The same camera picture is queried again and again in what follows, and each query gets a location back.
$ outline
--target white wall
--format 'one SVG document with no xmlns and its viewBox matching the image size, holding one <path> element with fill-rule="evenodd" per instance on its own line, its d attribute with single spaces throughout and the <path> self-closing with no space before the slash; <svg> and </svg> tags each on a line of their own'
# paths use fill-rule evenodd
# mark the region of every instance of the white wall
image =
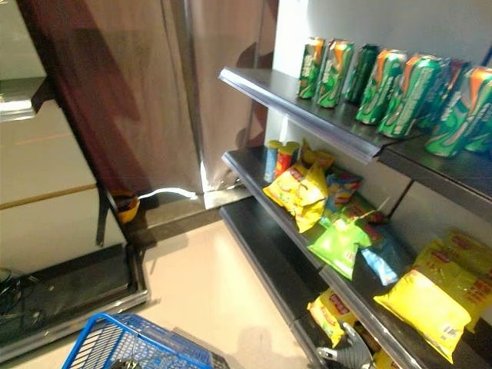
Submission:
<svg viewBox="0 0 492 369">
<path fill-rule="evenodd" d="M 45 70 L 15 1 L 0 4 L 0 80 L 43 77 Z"/>
<path fill-rule="evenodd" d="M 492 1 L 280 0 L 274 69 L 297 78 L 309 36 L 345 38 L 357 48 L 375 43 L 480 63 L 492 41 Z M 334 152 L 340 166 L 364 176 L 364 196 L 375 205 L 390 199 L 386 212 L 409 183 L 379 162 L 363 165 L 349 158 L 275 111 L 268 114 L 265 136 L 265 141 L 306 137 L 315 148 Z M 492 246 L 490 224 L 420 184 L 412 185 L 392 222 L 417 251 L 433 237 L 442 237 L 450 226 Z M 484 317 L 492 322 L 492 307 Z"/>
</svg>

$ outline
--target pringles can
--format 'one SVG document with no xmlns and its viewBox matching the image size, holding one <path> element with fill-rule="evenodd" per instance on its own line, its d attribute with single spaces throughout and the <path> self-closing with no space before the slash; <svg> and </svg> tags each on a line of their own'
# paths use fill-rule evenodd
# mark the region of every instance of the pringles can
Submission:
<svg viewBox="0 0 492 369">
<path fill-rule="evenodd" d="M 417 121 L 417 127 L 431 129 L 438 122 L 450 97 L 460 86 L 464 74 L 470 69 L 469 61 L 447 59 L 441 73 L 437 77 L 436 85 L 429 91 L 426 101 L 422 105 Z"/>
<path fill-rule="evenodd" d="M 467 143 L 472 132 L 490 124 L 492 69 L 476 67 L 468 71 L 450 98 L 425 149 L 434 155 L 451 158 Z"/>
<path fill-rule="evenodd" d="M 442 69 L 442 59 L 416 54 L 405 65 L 401 83 L 395 88 L 386 115 L 377 131 L 391 138 L 402 138 L 410 132 L 428 92 Z"/>
<path fill-rule="evenodd" d="M 301 75 L 299 77 L 300 98 L 312 98 L 316 92 L 317 77 L 320 72 L 321 59 L 323 58 L 324 39 L 310 37 L 304 47 Z"/>
<path fill-rule="evenodd" d="M 407 54 L 398 50 L 383 50 L 379 53 L 355 116 L 358 121 L 366 125 L 379 123 L 406 61 Z"/>
<path fill-rule="evenodd" d="M 274 180 L 278 149 L 281 147 L 282 143 L 276 140 L 271 140 L 267 143 L 267 159 L 264 164 L 265 182 L 271 183 Z"/>
<path fill-rule="evenodd" d="M 359 104 L 366 88 L 372 68 L 379 54 L 379 46 L 366 44 L 357 51 L 357 61 L 352 70 L 345 92 L 345 99 L 352 104 Z"/>
<path fill-rule="evenodd" d="M 333 40 L 330 47 L 326 47 L 321 66 L 321 78 L 318 82 L 318 105 L 323 108 L 333 108 L 338 104 L 353 54 L 354 44 L 352 42 Z"/>
</svg>

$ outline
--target green chip bag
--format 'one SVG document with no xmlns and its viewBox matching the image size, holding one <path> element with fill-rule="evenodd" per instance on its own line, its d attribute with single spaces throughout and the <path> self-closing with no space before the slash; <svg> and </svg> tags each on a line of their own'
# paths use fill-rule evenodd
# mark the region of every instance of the green chip bag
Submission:
<svg viewBox="0 0 492 369">
<path fill-rule="evenodd" d="M 371 246 L 369 236 L 355 221 L 339 218 L 307 248 L 334 270 L 352 280 L 357 250 L 368 246 Z"/>
</svg>

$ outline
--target snack bag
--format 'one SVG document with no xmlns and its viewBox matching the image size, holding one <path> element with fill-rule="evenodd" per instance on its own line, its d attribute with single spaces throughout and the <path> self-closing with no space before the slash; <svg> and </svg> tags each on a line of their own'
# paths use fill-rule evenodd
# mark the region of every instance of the snack bag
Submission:
<svg viewBox="0 0 492 369">
<path fill-rule="evenodd" d="M 419 271 L 406 273 L 388 294 L 374 300 L 417 329 L 450 363 L 470 321 L 468 312 Z"/>
<path fill-rule="evenodd" d="M 303 139 L 301 147 L 301 160 L 308 168 L 317 162 L 326 171 L 330 166 L 332 166 L 335 158 L 327 151 L 311 150 L 308 142 Z"/>
<path fill-rule="evenodd" d="M 307 248 L 344 277 L 352 280 L 355 255 L 359 246 L 370 245 L 369 236 L 355 221 L 340 218 Z"/>
<path fill-rule="evenodd" d="M 444 247 L 463 268 L 492 281 L 492 249 L 456 229 L 449 232 Z"/>
<path fill-rule="evenodd" d="M 327 197 L 323 168 L 314 163 L 307 170 L 301 163 L 296 163 L 263 192 L 295 217 L 302 233 L 315 225 L 323 214 Z"/>
<path fill-rule="evenodd" d="M 376 369 L 401 369 L 401 367 L 393 361 L 385 350 L 380 350 L 373 356 L 374 367 Z"/>
<path fill-rule="evenodd" d="M 471 320 L 467 329 L 474 332 L 478 319 L 492 303 L 492 285 L 452 261 L 441 241 L 432 241 L 426 246 L 418 255 L 414 268 L 468 311 Z"/>
<path fill-rule="evenodd" d="M 373 242 L 369 248 L 362 249 L 361 253 L 369 267 L 379 277 L 381 284 L 388 286 L 396 282 L 405 272 L 406 267 L 412 262 L 412 257 L 399 245 L 390 228 L 379 226 L 374 229 L 382 235 L 383 241 Z"/>
<path fill-rule="evenodd" d="M 326 209 L 337 212 L 350 201 L 354 192 L 361 185 L 362 177 L 347 171 L 338 171 L 328 175 L 326 182 L 328 186 Z"/>
<path fill-rule="evenodd" d="M 386 215 L 381 211 L 376 210 L 376 208 L 358 192 L 355 192 L 352 195 L 352 198 L 347 205 L 345 205 L 342 212 L 349 219 L 364 217 L 364 220 L 371 224 L 381 224 L 385 223 L 387 220 Z"/>
<path fill-rule="evenodd" d="M 330 338 L 332 347 L 336 347 L 345 334 L 338 320 L 346 321 L 350 325 L 354 325 L 357 320 L 331 288 L 310 302 L 307 309 L 317 325 Z"/>
</svg>

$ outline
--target black shelf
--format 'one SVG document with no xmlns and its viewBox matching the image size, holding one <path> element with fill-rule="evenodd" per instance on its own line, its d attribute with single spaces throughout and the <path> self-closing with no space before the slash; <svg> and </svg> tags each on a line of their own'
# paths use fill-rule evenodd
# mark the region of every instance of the black shelf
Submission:
<svg viewBox="0 0 492 369">
<path fill-rule="evenodd" d="M 369 162 L 382 148 L 397 142 L 378 135 L 375 126 L 355 121 L 356 106 L 341 103 L 326 109 L 298 98 L 298 79 L 279 71 L 224 68 L 219 78 L 361 161 Z"/>
<path fill-rule="evenodd" d="M 425 150 L 427 139 L 422 136 L 391 145 L 379 161 L 492 221 L 492 160 L 468 151 L 440 158 Z"/>
<path fill-rule="evenodd" d="M 326 367 L 316 347 L 330 342 L 306 310 L 327 289 L 317 270 L 254 198 L 225 205 L 220 214 L 306 355 Z"/>
<path fill-rule="evenodd" d="M 264 149 L 229 151 L 224 154 L 223 159 L 238 173 L 258 202 L 293 239 L 304 255 L 315 263 L 314 266 L 316 268 L 319 264 L 324 266 L 306 248 L 317 237 L 315 231 L 317 226 L 314 226 L 313 233 L 299 234 L 291 216 L 263 194 L 261 189 L 265 186 L 262 179 Z M 409 325 L 377 305 L 372 297 L 386 293 L 389 288 L 381 286 L 360 255 L 357 256 L 352 282 L 328 266 L 324 266 L 320 274 L 356 314 L 361 323 L 379 340 L 381 346 L 402 367 L 419 369 L 490 368 L 490 365 L 482 360 L 464 340 L 461 340 L 454 352 L 455 364 L 448 363 Z"/>
</svg>

